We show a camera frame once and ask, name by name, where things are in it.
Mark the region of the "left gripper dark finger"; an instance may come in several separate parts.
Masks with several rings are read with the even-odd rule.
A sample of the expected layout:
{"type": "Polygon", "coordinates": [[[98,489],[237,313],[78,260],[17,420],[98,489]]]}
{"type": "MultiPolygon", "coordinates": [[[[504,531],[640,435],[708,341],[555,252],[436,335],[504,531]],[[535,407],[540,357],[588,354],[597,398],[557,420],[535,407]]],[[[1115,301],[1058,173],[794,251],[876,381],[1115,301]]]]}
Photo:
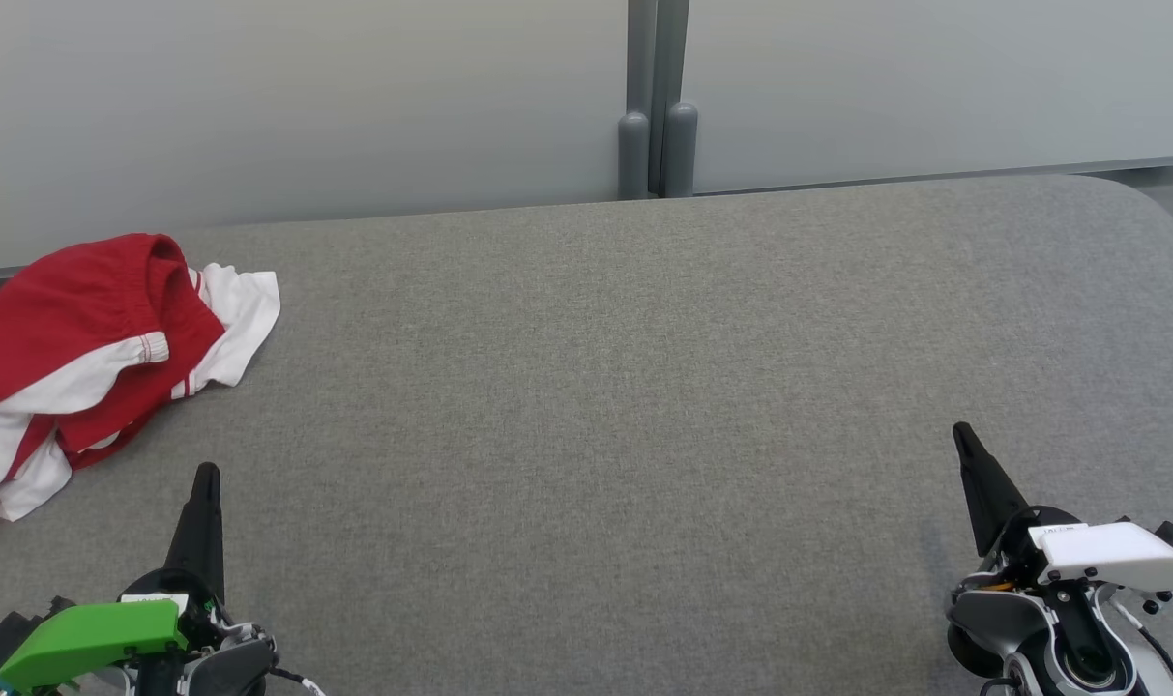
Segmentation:
{"type": "Polygon", "coordinates": [[[195,471],[190,495],[167,550],[165,567],[194,574],[213,599],[226,597],[221,469],[215,462],[201,462],[195,471]]]}

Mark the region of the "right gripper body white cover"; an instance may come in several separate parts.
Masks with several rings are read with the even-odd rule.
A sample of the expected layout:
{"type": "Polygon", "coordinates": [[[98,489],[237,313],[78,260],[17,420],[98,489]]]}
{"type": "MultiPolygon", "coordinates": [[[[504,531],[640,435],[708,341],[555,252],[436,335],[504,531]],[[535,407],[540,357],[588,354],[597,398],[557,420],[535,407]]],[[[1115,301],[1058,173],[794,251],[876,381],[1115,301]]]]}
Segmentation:
{"type": "Polygon", "coordinates": [[[1173,592],[1173,523],[1150,529],[1126,518],[1096,525],[1021,519],[1001,534],[994,568],[982,577],[1022,592],[1077,581],[1173,592]]]}

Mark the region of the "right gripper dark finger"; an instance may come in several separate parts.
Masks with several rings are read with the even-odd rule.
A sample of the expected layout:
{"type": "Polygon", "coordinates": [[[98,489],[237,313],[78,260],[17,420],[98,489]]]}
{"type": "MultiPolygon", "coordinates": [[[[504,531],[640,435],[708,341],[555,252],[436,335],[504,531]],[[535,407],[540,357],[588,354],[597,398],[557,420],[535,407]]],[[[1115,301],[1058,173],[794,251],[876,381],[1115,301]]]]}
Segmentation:
{"type": "Polygon", "coordinates": [[[952,441],[960,459],[960,477],[975,549],[984,558],[1001,540],[1008,520],[1029,504],[1016,489],[1006,469],[988,452],[970,423],[952,424],[952,441]]]}

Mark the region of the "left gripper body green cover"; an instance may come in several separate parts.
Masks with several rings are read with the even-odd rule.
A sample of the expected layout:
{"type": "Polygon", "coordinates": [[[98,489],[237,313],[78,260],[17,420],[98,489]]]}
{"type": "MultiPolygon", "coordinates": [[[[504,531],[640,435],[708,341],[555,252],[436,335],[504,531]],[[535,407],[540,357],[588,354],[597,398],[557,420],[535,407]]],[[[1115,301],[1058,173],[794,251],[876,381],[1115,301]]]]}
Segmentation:
{"type": "Polygon", "coordinates": [[[160,568],[127,586],[116,602],[65,604],[42,620],[2,631],[0,680],[38,692],[108,665],[149,655],[187,656],[221,641],[224,597],[191,570],[160,568]]]}

